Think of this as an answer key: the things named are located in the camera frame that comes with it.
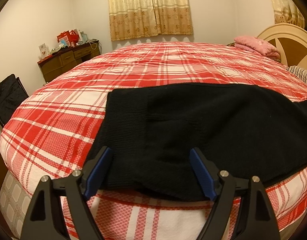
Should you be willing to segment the black pants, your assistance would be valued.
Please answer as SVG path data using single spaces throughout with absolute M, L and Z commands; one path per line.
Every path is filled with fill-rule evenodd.
M 307 167 L 307 100 L 243 84 L 115 89 L 87 160 L 103 146 L 111 150 L 104 190 L 203 201 L 189 161 L 195 147 L 219 169 L 269 187 Z

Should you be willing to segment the patterned mattress base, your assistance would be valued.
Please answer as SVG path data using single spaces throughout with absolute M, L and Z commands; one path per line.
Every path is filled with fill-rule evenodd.
M 0 189 L 0 211 L 8 229 L 18 239 L 21 236 L 30 199 L 30 195 L 20 182 L 8 171 Z

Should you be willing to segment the red plaid bed cover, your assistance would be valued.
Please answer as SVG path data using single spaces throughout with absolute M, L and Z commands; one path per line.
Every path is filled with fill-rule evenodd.
M 307 100 L 307 85 L 267 57 L 219 44 L 140 43 L 79 64 L 38 89 L 2 129 L 0 153 L 29 196 L 44 175 L 81 168 L 115 88 L 243 83 Z M 106 239 L 195 239 L 210 202 L 180 203 L 99 191 L 88 203 Z

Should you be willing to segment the black chair with clothes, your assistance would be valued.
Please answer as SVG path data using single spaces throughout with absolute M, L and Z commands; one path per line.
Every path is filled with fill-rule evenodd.
M 0 126 L 4 127 L 11 116 L 29 97 L 20 78 L 14 74 L 9 75 L 0 82 Z

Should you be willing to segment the striped pillow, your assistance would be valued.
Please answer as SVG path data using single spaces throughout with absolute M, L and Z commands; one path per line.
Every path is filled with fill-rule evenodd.
M 307 84 L 307 70 L 299 66 L 289 66 L 287 70 Z

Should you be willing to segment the brown wooden dresser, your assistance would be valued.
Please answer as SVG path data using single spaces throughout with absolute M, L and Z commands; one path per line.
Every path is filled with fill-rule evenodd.
M 101 54 L 98 40 L 91 40 L 76 47 L 60 49 L 57 53 L 49 55 L 38 62 L 46 83 L 68 72 L 85 61 Z

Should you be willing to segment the white greeting card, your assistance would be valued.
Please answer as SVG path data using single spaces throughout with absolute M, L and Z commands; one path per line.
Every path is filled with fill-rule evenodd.
M 39 46 L 39 50 L 41 59 L 44 59 L 50 55 L 49 48 L 45 43 Z

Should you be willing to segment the pink folded blanket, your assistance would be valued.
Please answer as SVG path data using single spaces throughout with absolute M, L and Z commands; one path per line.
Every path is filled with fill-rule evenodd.
M 281 59 L 278 49 L 267 41 L 253 36 L 238 36 L 234 38 L 234 47 L 253 53 L 259 53 L 262 56 Z

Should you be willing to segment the cream wooden headboard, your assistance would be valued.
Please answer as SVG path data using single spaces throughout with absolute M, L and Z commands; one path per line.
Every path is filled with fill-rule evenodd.
M 266 28 L 258 38 L 275 46 L 281 54 L 281 63 L 307 70 L 307 31 L 289 23 Z

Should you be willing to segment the red gift bag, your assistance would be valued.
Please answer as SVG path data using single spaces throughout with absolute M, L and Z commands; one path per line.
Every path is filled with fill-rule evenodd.
M 77 30 L 64 31 L 57 36 L 57 41 L 68 47 L 75 47 L 80 41 L 80 37 Z

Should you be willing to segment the beige curtain by headboard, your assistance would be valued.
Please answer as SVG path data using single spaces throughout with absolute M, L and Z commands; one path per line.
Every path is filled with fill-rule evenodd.
M 274 23 L 289 23 L 301 28 L 306 27 L 305 18 L 292 0 L 271 0 Z

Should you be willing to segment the beige patterned window curtain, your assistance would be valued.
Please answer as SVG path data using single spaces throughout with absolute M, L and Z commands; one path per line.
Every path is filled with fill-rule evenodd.
M 192 35 L 188 0 L 109 0 L 112 41 Z

